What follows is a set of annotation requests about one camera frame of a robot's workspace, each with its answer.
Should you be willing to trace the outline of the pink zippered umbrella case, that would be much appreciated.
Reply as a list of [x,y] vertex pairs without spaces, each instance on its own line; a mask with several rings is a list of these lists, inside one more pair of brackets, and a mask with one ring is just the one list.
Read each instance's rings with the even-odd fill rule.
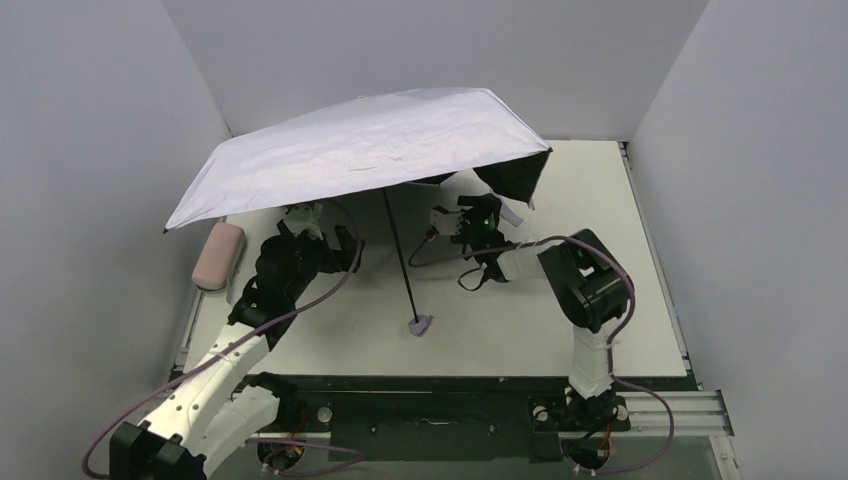
[[226,289],[245,242],[242,227],[227,222],[215,223],[192,272],[193,284],[204,292]]

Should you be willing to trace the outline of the purple umbrella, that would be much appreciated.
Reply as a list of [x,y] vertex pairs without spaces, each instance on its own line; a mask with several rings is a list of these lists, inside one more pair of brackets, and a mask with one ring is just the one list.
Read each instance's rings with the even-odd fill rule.
[[218,145],[166,228],[549,153],[488,89],[362,97]]

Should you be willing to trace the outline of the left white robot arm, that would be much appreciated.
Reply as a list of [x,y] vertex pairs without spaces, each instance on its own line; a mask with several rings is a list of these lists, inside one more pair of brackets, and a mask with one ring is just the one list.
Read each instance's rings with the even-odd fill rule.
[[276,416],[280,397],[253,388],[229,396],[281,340],[297,315],[337,292],[360,265],[357,226],[334,228],[338,246],[283,221],[260,246],[244,286],[201,362],[162,387],[167,399],[136,424],[122,422],[109,439],[111,479],[206,479],[234,450]]

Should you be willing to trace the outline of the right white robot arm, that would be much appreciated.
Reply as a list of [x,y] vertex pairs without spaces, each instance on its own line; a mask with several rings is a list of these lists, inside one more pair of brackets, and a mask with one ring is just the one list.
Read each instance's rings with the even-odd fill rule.
[[612,389],[608,323],[627,310],[629,277],[591,229],[547,242],[508,241],[499,229],[503,202],[493,194],[460,196],[458,233],[452,237],[474,253],[483,283],[545,279],[567,320],[574,347],[569,385],[583,399]]

